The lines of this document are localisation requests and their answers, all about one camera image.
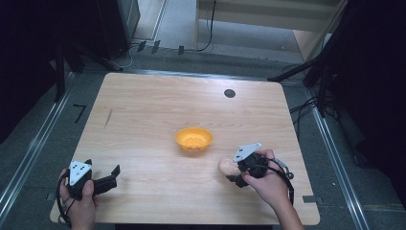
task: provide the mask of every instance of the black cable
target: black cable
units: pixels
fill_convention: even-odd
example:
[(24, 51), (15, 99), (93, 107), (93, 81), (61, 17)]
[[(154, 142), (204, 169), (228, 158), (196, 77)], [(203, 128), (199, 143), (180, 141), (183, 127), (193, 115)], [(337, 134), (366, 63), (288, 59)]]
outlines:
[(118, 59), (118, 58), (121, 58), (123, 55), (125, 55), (126, 53), (128, 53), (129, 50), (131, 50), (132, 48), (136, 47), (136, 46), (139, 45), (139, 44), (140, 44), (140, 43), (138, 43), (138, 42), (133, 42), (133, 41), (131, 41), (131, 43), (129, 44), (129, 47), (128, 47), (127, 50), (122, 51), (121, 53), (119, 53), (119, 54), (116, 55), (115, 57), (110, 58), (109, 60), (111, 61), (111, 60), (116, 60), (116, 59)]
[(294, 66), (294, 65), (300, 65), (300, 64), (290, 64), (290, 65), (284, 66), (283, 69), (282, 69), (282, 73), (284, 73), (285, 69), (287, 69), (287, 68), (289, 68), (291, 66)]
[[(298, 141), (300, 140), (300, 121), (301, 121), (301, 118), (302, 118), (304, 115), (306, 115), (307, 113), (309, 113), (312, 108), (314, 108), (315, 106), (317, 106), (318, 103), (319, 103), (319, 102), (318, 102), (318, 100), (317, 100), (317, 97), (312, 97), (312, 98), (308, 99), (307, 101), (305, 101), (303, 104), (298, 105), (298, 106), (296, 106), (296, 107), (293, 107), (293, 108), (290, 108), (290, 109), (289, 109), (289, 112), (290, 112), (291, 114), (294, 113), (294, 112), (296, 112), (296, 111), (299, 111), (299, 112), (298, 112), (298, 117), (297, 117), (297, 119), (296, 119), (295, 121), (293, 121), (293, 125), (296, 124), (296, 136), (297, 136), (297, 138), (298, 138)], [(308, 108), (306, 111), (303, 112), (303, 109), (305, 109), (305, 108), (308, 107), (308, 106), (310, 106), (310, 108)], [(324, 107), (324, 110), (325, 110), (326, 114), (328, 114), (328, 115), (330, 115), (331, 117), (337, 119), (337, 118), (336, 118), (336, 112), (335, 112), (335, 104), (334, 104), (333, 101), (324, 101), (323, 107)], [(334, 114), (331, 114), (330, 112), (327, 111), (327, 109), (328, 109), (329, 107), (332, 107), (332, 109), (334, 110)]]
[(69, 212), (69, 210), (71, 209), (72, 205), (74, 205), (74, 203), (75, 203), (75, 201), (76, 201), (77, 198), (78, 198), (78, 196), (76, 195), (75, 198), (74, 198), (74, 201), (72, 201), (71, 205), (69, 205), (69, 207), (66, 209), (65, 215), (66, 215), (67, 217), (68, 217), (68, 212)]
[(286, 79), (290, 78), (291, 76), (296, 75), (310, 67), (314, 68), (313, 64), (317, 64), (318, 61), (319, 61), (319, 57), (315, 57), (314, 59), (311, 59), (311, 60), (289, 70), (286, 73), (282, 73), (281, 75), (274, 77), (274, 78), (267, 78), (267, 80), (272, 81), (272, 82), (280, 82), (280, 81), (286, 80)]
[(196, 50), (196, 52), (202, 52), (202, 51), (206, 50), (206, 49), (207, 49), (207, 47), (209, 47), (209, 45), (212, 43), (212, 38), (213, 38), (213, 20), (214, 20), (215, 2), (216, 2), (216, 1), (214, 1), (214, 4), (213, 4), (212, 22), (211, 22), (211, 25), (210, 25), (210, 40), (209, 40), (209, 42), (207, 43), (207, 45), (206, 45), (206, 47), (205, 47), (205, 48), (200, 49), (200, 50)]
[(69, 217), (65, 214), (62, 203), (60, 202), (60, 185), (62, 184), (62, 180), (65, 179), (66, 177), (69, 176), (70, 170), (68, 169), (60, 178), (59, 181), (57, 182), (56, 186), (56, 204), (57, 208), (59, 209), (59, 217), (63, 218), (65, 221), (65, 224), (71, 227), (71, 220), (69, 220)]

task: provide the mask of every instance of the floor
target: floor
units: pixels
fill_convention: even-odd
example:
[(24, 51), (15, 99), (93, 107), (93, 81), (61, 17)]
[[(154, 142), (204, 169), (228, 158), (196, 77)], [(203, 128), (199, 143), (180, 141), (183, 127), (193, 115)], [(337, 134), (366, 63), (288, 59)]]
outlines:
[[(214, 23), (213, 39), (207, 50), (179, 56), (179, 46), (185, 46), (185, 49), (193, 47), (194, 5), (189, 0), (168, 0), (164, 5), (162, 14), (159, 16), (158, 13), (161, 18), (157, 30), (149, 33), (149, 37), (139, 37), (134, 41), (147, 40), (146, 48), (140, 52), (132, 49), (130, 55), (114, 60), (116, 64), (126, 66), (125, 72), (266, 81), (267, 77), (277, 76), (303, 62), (294, 35), (289, 30), (218, 22)], [(202, 20), (199, 23), (199, 47), (204, 47), (209, 38), (207, 25), (210, 22)], [(161, 41), (159, 49), (153, 53), (151, 46), (158, 40)], [(67, 78), (70, 87), (64, 100), (54, 104), (56, 90), (50, 89), (0, 146), (2, 208), (4, 195), (9, 195), (5, 189), (10, 186), (10, 181), (13, 178), (25, 181), (21, 187), (16, 187), (15, 195), (10, 196), (12, 206), (1, 211), (1, 229), (63, 228), (49, 221), (57, 176), (72, 159), (90, 108), (107, 73), (98, 63), (87, 57), (83, 59), (86, 63), (84, 72), (70, 74)], [(317, 93), (316, 87), (308, 90), (302, 86), (304, 76), (301, 73), (282, 82), (289, 107), (303, 104), (312, 93)], [(80, 108), (74, 104), (87, 105), (77, 123), (75, 120)], [(57, 119), (52, 120), (50, 115), (54, 113)], [(292, 114), (292, 121), (296, 119), (297, 114)], [(388, 178), (374, 168), (363, 169), (354, 164), (352, 148), (339, 120), (329, 116), (318, 119), (317, 113), (309, 110), (301, 118), (300, 130), (297, 130), (321, 215), (318, 225), (305, 229), (405, 229), (406, 211)], [(49, 133), (41, 142), (35, 136), (44, 128), (49, 129)], [(337, 164), (344, 166), (344, 174), (337, 172)], [(18, 173), (20, 166), (27, 169)], [(343, 176), (348, 178), (347, 183), (340, 179)], [(355, 196), (347, 197), (348, 188), (354, 191)], [(356, 220), (362, 217), (355, 218), (348, 205), (349, 199), (354, 198), (362, 208), (362, 213), (355, 214), (365, 215), (367, 222), (361, 228), (357, 228)], [(96, 229), (114, 229), (114, 225), (100, 223)]]
[(162, 14), (165, 10), (166, 0), (138, 1), (142, 12), (134, 37), (140, 40), (154, 40), (158, 27), (161, 24)]

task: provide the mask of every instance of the gray carpet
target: gray carpet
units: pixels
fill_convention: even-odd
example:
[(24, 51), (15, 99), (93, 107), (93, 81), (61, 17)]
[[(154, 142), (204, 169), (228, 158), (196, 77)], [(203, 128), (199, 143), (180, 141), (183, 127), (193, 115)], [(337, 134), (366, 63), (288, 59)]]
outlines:
[[(143, 52), (134, 51), (133, 54), (135, 57), (133, 64), (125, 68), (125, 72), (159, 70), (241, 76), (252, 81), (266, 81), (267, 77), (279, 75), (284, 67), (292, 64), (197, 53), (178, 56), (177, 51), (172, 50), (159, 50), (158, 53), (152, 54), (151, 48), (148, 47)], [(115, 61), (126, 65), (129, 63), (129, 58), (123, 56)], [(77, 74), (71, 95), (2, 229), (64, 228), (49, 220), (54, 201), (47, 200), (47, 194), (54, 192), (61, 169), (67, 167), (72, 159), (106, 73), (107, 71), (98, 63), (86, 58), (86, 68), (82, 74)], [(303, 74), (299, 74), (282, 83), (289, 107), (303, 104), (307, 100), (305, 89), (300, 85), (303, 76)], [(2, 187), (7, 185), (11, 179), (27, 146), (45, 120), (53, 104), (55, 93), (55, 89), (52, 88), (44, 95), (10, 138), (0, 146), (0, 185)], [(80, 108), (74, 107), (73, 104), (86, 105), (85, 112), (77, 124), (75, 124), (75, 120), (78, 118)], [(352, 184), (366, 210), (371, 228), (405, 229), (406, 212), (400, 208), (400, 202), (389, 180), (375, 169), (356, 167), (351, 159), (351, 148), (344, 138), (339, 124), (329, 117), (327, 117), (327, 121)], [(321, 222), (316, 226), (307, 226), (306, 229), (354, 229), (347, 203), (311, 113), (301, 119), (300, 145), (314, 194), (320, 198), (318, 207)], [(97, 224), (96, 229), (114, 229), (114, 225)]]

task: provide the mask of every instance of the finger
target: finger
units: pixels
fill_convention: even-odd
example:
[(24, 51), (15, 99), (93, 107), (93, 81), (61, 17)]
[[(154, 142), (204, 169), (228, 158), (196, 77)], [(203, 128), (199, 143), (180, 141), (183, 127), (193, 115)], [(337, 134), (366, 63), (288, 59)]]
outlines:
[(93, 180), (86, 181), (86, 183), (84, 184), (83, 189), (81, 191), (81, 194), (82, 194), (81, 202), (83, 202), (83, 204), (94, 205), (93, 191), (94, 191)]
[[(59, 178), (61, 176), (63, 176), (65, 173), (66, 173), (66, 169), (63, 169), (62, 173), (59, 176)], [(66, 178), (63, 178), (61, 183), (60, 183), (60, 186), (59, 186), (59, 195), (60, 195), (60, 198), (62, 198), (62, 201), (69, 198), (69, 191), (68, 191), (68, 188), (66, 188), (65, 184), (66, 184)]]
[(258, 153), (259, 155), (266, 158), (275, 158), (274, 151), (272, 151), (271, 149), (256, 150), (255, 153)]
[(256, 181), (256, 179), (253, 176), (251, 176), (248, 172), (243, 172), (241, 174), (241, 176), (242, 176), (242, 179), (245, 182), (247, 182), (249, 185), (253, 184), (253, 182)]
[(99, 207), (99, 197), (98, 196), (93, 197), (93, 203), (95, 204), (95, 207)]

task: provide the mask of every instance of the black circular marker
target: black circular marker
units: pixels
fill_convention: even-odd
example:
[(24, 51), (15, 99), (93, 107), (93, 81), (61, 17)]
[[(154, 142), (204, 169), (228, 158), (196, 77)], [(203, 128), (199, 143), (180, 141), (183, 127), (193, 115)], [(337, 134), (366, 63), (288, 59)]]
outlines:
[(227, 98), (233, 98), (236, 96), (236, 91), (234, 91), (233, 89), (226, 89), (226, 91), (224, 91), (224, 95)]

